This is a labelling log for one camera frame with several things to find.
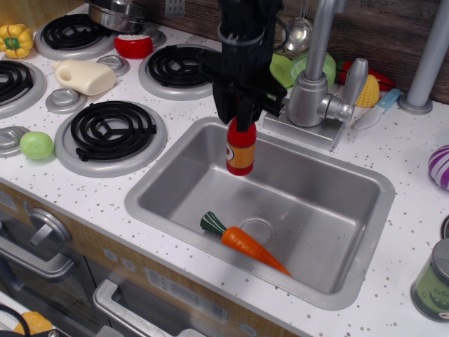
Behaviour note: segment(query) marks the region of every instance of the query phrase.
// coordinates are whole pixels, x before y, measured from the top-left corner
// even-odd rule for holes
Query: toy stove burner
[[[51,60],[90,60],[114,48],[116,34],[87,14],[66,15],[41,28],[34,39],[37,51]]]
[[[22,61],[0,60],[0,119],[31,107],[46,87],[45,76],[39,68]]]
[[[111,178],[134,172],[162,152],[162,118],[139,103],[92,104],[66,119],[55,137],[56,156],[82,176]]]
[[[199,73],[197,55],[205,46],[167,46],[147,56],[139,67],[140,85],[167,100],[198,100],[212,95],[212,84]]]

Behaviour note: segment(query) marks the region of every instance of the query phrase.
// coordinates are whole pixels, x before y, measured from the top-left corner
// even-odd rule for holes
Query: toy can
[[[449,322],[449,239],[438,242],[411,288],[415,307],[426,317]]]

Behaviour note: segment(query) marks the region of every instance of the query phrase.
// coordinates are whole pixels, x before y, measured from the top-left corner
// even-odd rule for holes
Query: oven handle
[[[93,293],[93,304],[111,319],[117,321],[141,337],[172,337],[169,333],[161,330],[154,324],[141,318],[141,316],[126,309],[113,300],[113,296],[119,286],[114,282],[105,279]],[[203,334],[193,329],[181,331],[177,337],[205,337]]]
[[[44,261],[2,236],[0,236],[0,258],[15,263],[52,283],[68,278],[75,268],[75,262],[60,253],[51,260]]]

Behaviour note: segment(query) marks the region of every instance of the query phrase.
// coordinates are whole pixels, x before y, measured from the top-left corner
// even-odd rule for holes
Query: faucet spout
[[[321,80],[330,31],[338,1],[320,0],[316,5],[314,30],[311,34],[309,57],[304,75],[309,81]]]
[[[318,0],[306,69],[295,80],[286,112],[266,115],[265,129],[326,150],[338,143],[368,77],[368,61],[358,58],[348,73],[343,100],[328,93],[323,66],[330,31],[334,14],[343,13],[346,5],[347,0]]]
[[[287,118],[298,126],[317,126],[325,118],[342,122],[352,118],[354,105],[368,76],[368,62],[354,62],[343,102],[328,94],[328,83],[323,73],[334,14],[343,11],[346,3],[347,0],[319,0],[316,6],[307,66],[297,77],[286,107]]]

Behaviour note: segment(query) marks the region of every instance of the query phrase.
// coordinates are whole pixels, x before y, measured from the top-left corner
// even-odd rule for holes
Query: black cable
[[[23,319],[23,317],[17,311],[14,311],[13,309],[11,309],[10,307],[7,307],[4,304],[0,304],[0,311],[7,312],[11,316],[14,316],[14,318],[16,318],[19,321],[20,325],[22,325],[23,331],[25,332],[25,337],[31,336],[31,333],[29,332],[28,324],[26,323],[26,321]]]

